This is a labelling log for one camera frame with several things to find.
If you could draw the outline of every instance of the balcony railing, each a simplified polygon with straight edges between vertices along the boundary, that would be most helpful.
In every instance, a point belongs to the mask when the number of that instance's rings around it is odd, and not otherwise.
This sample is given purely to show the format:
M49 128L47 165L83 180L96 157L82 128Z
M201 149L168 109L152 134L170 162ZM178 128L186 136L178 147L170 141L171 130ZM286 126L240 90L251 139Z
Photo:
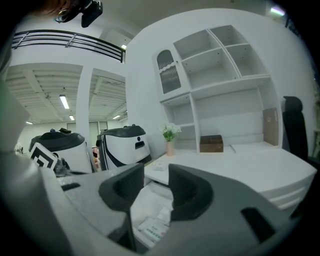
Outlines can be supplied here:
M124 49L89 35L52 29L29 30L14 35L12 48L35 45L64 46L89 50L124 61Z

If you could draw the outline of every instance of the black camera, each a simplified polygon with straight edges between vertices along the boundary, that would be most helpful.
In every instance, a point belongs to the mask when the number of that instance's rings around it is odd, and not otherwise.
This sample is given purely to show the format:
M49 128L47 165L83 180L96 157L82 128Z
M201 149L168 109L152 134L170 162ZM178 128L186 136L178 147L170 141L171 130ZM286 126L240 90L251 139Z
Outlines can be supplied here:
M55 21L66 23L74 19L79 13L82 13L81 26L87 28L103 11L103 4L100 1L78 0L72 8L60 11Z

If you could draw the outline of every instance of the white countertop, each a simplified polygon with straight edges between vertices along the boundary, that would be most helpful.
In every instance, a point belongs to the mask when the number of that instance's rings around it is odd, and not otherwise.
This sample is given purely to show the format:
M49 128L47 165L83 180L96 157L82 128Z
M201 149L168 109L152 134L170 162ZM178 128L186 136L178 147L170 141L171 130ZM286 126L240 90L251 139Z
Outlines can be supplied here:
M165 161L240 181L263 193L292 185L316 173L316 169L295 155L280 149L244 150L233 152L226 147L224 153L196 153L175 150L174 156L163 155L144 168L144 175L163 184L169 183L169 171L154 170L153 164Z

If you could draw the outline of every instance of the black logo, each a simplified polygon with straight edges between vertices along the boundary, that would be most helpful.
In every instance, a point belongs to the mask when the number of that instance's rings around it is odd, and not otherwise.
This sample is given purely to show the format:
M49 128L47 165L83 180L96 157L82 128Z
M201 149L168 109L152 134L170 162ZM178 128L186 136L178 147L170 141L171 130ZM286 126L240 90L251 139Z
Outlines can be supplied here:
M45 152L41 151L40 148L36 147L31 155L31 159L33 159L34 162L36 162L39 167L46 167L46 168L51 168L54 159L47 155Z

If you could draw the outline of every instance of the brown wooden box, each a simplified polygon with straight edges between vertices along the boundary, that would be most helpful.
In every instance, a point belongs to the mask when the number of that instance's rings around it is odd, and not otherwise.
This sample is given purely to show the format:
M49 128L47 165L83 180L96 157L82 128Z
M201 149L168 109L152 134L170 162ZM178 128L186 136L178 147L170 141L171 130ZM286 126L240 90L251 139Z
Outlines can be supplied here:
M224 151L224 142L221 135L201 136L200 152L217 153Z

